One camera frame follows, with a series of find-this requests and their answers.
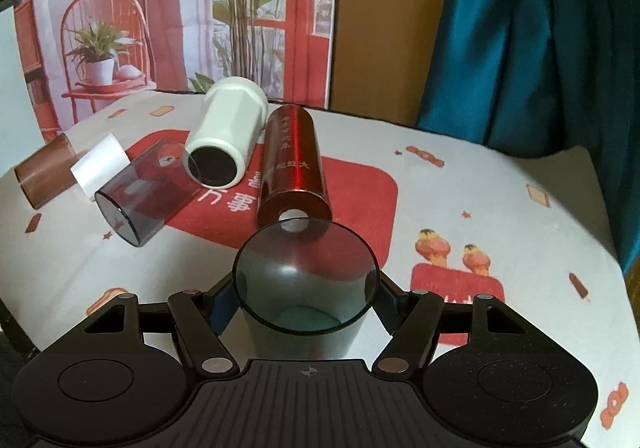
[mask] brown cylinder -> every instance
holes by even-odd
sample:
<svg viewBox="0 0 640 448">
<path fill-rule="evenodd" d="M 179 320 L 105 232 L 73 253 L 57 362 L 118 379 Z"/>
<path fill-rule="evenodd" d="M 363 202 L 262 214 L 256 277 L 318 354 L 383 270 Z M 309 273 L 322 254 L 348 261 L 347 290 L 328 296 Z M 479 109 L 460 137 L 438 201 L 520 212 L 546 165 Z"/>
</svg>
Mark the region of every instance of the brown cylinder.
<svg viewBox="0 0 640 448">
<path fill-rule="evenodd" d="M 76 183 L 71 173 L 76 162 L 76 151 L 66 135 L 60 134 L 15 167 L 15 176 L 33 209 L 40 209 Z"/>
<path fill-rule="evenodd" d="M 331 206 L 314 121 L 304 108 L 285 104 L 266 124 L 258 226 L 305 215 L 330 221 Z"/>
</svg>

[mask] white tablecloth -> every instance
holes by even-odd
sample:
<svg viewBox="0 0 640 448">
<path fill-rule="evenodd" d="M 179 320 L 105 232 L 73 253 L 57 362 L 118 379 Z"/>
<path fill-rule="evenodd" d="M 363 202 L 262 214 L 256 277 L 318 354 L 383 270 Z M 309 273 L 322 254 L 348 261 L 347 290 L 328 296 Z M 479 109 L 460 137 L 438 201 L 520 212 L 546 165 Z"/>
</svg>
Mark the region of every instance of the white tablecloth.
<svg viewBox="0 0 640 448">
<path fill-rule="evenodd" d="M 67 135 L 76 151 L 113 133 L 125 149 L 139 153 L 159 137 L 183 139 L 201 103 L 198 95 L 134 94 Z M 587 152 L 515 160 L 391 124 L 324 111 L 312 115 L 335 220 L 372 245 L 383 271 L 402 288 L 429 288 L 448 301 L 468 301 L 479 292 L 505 300 L 596 377 L 598 405 L 583 442 L 638 448 L 640 342 Z M 140 249 L 110 233 L 78 186 L 34 211 L 10 171 L 0 178 L 0 297 L 44 349 L 110 288 L 149 303 L 186 288 L 212 287 L 254 229 L 255 205 L 242 211 L 230 203 L 238 193 L 257 196 L 251 180 L 260 169 L 260 150 L 238 187 L 203 192 Z M 37 212 L 37 229 L 25 233 Z M 416 248 L 426 229 L 433 231 L 427 240 L 437 239 L 443 254 Z M 173 352 L 169 338 L 145 339 Z M 370 365 L 388 339 L 371 311 L 350 357 Z M 438 355 L 464 341 L 442 340 Z M 239 363 L 251 357 L 241 317 L 223 341 Z M 628 398 L 609 420 L 603 414 L 607 399 L 621 383 Z"/>
</svg>

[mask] red metal tube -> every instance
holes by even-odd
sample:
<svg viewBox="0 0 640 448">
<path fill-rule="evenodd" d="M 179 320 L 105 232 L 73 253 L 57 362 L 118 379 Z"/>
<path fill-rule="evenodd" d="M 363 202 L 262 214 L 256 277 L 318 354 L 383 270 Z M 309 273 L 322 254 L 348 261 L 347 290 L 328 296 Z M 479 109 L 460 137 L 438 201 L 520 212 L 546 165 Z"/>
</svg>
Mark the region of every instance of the red metal tube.
<svg viewBox="0 0 640 448">
<path fill-rule="evenodd" d="M 332 218 L 314 121 L 304 108 L 286 104 L 266 124 L 258 225 L 305 215 Z"/>
</svg>

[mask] poster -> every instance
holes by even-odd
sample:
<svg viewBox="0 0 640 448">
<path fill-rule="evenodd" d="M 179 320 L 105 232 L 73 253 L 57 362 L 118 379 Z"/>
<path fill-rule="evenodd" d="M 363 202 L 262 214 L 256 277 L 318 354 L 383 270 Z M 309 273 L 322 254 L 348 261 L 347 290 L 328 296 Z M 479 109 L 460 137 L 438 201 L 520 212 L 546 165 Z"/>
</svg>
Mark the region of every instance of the poster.
<svg viewBox="0 0 640 448">
<path fill-rule="evenodd" d="M 206 92 L 227 76 L 326 107 L 335 0 L 14 0 L 46 141 L 140 90 Z"/>
</svg>

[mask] black plastic base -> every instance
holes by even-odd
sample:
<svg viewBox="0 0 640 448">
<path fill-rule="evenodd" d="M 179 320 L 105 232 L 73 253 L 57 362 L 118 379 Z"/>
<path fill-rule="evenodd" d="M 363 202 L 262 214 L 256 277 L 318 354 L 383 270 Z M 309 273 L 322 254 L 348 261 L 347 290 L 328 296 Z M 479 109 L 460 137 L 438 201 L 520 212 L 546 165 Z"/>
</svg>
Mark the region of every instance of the black plastic base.
<svg viewBox="0 0 640 448">
<path fill-rule="evenodd" d="M 252 361 L 220 343 L 227 277 L 168 304 L 119 295 L 18 374 L 35 448 L 578 448 L 598 396 L 589 370 L 488 295 L 445 304 L 383 278 L 392 339 L 374 362 Z M 182 364 L 144 345 L 171 333 Z M 434 360 L 440 333 L 469 341 Z"/>
</svg>

